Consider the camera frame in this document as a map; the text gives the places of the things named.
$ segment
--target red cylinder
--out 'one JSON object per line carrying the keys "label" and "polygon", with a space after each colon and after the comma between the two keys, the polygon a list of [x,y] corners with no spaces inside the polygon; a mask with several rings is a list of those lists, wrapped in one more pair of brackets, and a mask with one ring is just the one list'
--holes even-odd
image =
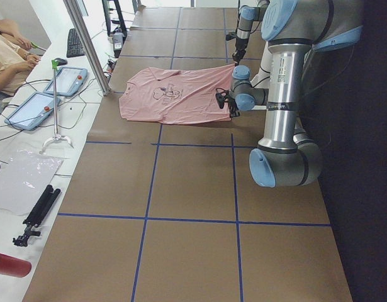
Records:
{"label": "red cylinder", "polygon": [[25,277],[30,271],[30,262],[0,254],[0,274],[13,277]]}

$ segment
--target blue plastic case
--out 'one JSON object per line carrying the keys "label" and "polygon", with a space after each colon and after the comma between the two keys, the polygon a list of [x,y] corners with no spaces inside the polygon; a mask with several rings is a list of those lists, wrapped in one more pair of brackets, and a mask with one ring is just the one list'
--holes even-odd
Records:
{"label": "blue plastic case", "polygon": [[16,108],[4,122],[15,128],[34,130],[51,112],[53,112],[53,96],[34,92],[23,104]]}
{"label": "blue plastic case", "polygon": [[[88,71],[80,67],[60,67],[56,75],[56,87],[58,96],[73,96],[83,85]],[[53,79],[43,93],[53,95]]]}

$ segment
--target black keyboard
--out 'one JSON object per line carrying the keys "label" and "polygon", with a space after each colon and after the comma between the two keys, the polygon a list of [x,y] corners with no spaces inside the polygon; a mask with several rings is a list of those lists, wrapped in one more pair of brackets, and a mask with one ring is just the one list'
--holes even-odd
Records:
{"label": "black keyboard", "polygon": [[84,55],[84,49],[81,45],[79,35],[76,32],[75,28],[69,30],[69,35],[67,36],[67,53],[66,57],[80,57]]}

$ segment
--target pink t-shirt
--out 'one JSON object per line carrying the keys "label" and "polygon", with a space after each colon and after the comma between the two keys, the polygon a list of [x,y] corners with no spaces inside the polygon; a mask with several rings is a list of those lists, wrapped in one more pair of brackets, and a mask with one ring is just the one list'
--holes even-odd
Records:
{"label": "pink t-shirt", "polygon": [[215,93],[216,88],[230,88],[233,68],[231,64],[201,70],[141,70],[119,99],[121,117],[180,125],[229,121],[228,106],[220,109]]}

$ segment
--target white table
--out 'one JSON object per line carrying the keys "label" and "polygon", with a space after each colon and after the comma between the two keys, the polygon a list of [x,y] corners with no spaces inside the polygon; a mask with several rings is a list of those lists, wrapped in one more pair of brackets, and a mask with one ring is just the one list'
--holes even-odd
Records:
{"label": "white table", "polygon": [[[103,31],[102,21],[97,19],[92,20],[87,17],[85,18],[85,22],[87,28],[89,29],[90,36],[93,38],[93,45],[96,49],[100,64],[104,67],[110,56],[113,56],[112,44],[108,41],[106,32]],[[67,34],[69,28],[71,27],[73,27],[72,24],[68,24],[67,26],[63,26],[61,28],[61,32],[58,33],[57,39],[52,42],[49,49],[44,53],[41,62],[34,68],[33,72],[27,78],[27,82],[52,78],[51,60],[57,57],[65,58],[67,49]],[[88,70],[88,78],[81,88],[84,89],[89,81],[94,78],[94,74],[87,57],[75,57],[67,60],[67,66],[84,67]],[[42,92],[46,87],[47,82],[39,82],[32,85],[35,89]],[[16,93],[16,96],[10,104],[21,104],[33,92],[34,89],[32,87],[28,85],[23,86]],[[63,158],[64,161],[58,169],[56,175],[49,182],[55,189],[59,188],[62,192],[41,227],[38,228],[41,231],[41,236],[32,237],[29,240],[29,246],[27,247],[14,246],[12,238],[16,238],[18,235],[23,234],[25,225],[23,225],[22,222],[27,215],[16,216],[7,210],[0,210],[0,253],[30,261],[33,266],[31,272],[24,278],[0,275],[0,302],[21,301],[31,282],[36,265],[38,264],[42,250],[45,246],[45,242],[47,241],[50,230],[52,229],[56,214],[59,210],[66,189],[70,183],[73,171],[76,168],[77,161],[79,160],[83,146],[86,142],[87,133],[94,121],[94,117],[101,102],[102,92],[97,81],[92,81],[91,85],[81,94],[81,97],[85,100],[85,103],[82,99],[76,97],[59,108],[59,124],[65,127],[72,127],[76,123],[84,108],[81,119],[77,122],[75,127],[70,130],[59,128],[59,133],[61,135],[67,135],[71,138],[74,148],[71,148],[67,142],[60,142],[49,145],[45,152],[47,155]],[[3,115],[8,116],[13,111],[14,108],[6,108]],[[53,116],[48,117],[42,123],[42,125],[52,124]],[[0,126],[1,125],[5,125],[3,116],[0,116]],[[13,129],[10,126],[2,127],[0,128],[0,138],[8,137],[17,131],[18,130]],[[28,150],[34,153],[39,153],[44,141],[52,136],[53,126],[50,126],[47,128],[37,128],[34,131],[23,131],[11,138],[3,140],[0,142],[0,160],[8,162],[13,155],[13,152],[15,153],[17,150]]]}

